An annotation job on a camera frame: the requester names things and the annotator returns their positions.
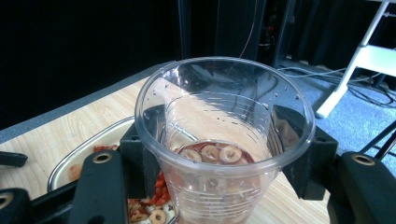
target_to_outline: plastic cup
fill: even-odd
[[[178,223],[245,223],[281,168],[309,147],[315,117],[275,69],[213,57],[155,72],[139,93],[135,125],[163,170]]]

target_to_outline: table surface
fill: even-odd
[[[0,165],[0,189],[26,189],[32,200],[47,193],[49,176],[64,156],[109,125],[134,114],[135,99],[144,81],[1,144],[0,151],[23,153],[29,159],[21,168]],[[247,223],[330,223],[328,199],[328,192],[323,201],[298,199],[280,173]]]

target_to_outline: white stand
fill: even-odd
[[[323,105],[317,110],[316,115],[319,119],[327,118],[343,95],[347,92],[347,83],[356,67],[396,77],[396,50],[368,45],[376,26],[382,16],[386,15],[384,13],[388,4],[389,1],[381,4],[363,40],[357,47],[340,84],[338,84],[329,98],[327,98]]]

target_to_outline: measuring cup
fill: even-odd
[[[281,168],[309,147],[315,117],[275,69],[209,57],[155,72],[139,92],[135,125],[163,170],[178,223],[245,223]]]

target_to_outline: dark background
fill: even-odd
[[[0,0],[0,130],[173,60],[218,55],[276,67],[288,56],[346,67],[379,4]],[[395,48],[395,27],[385,18],[371,43]]]
[[[175,59],[167,1],[0,2],[0,130]]]

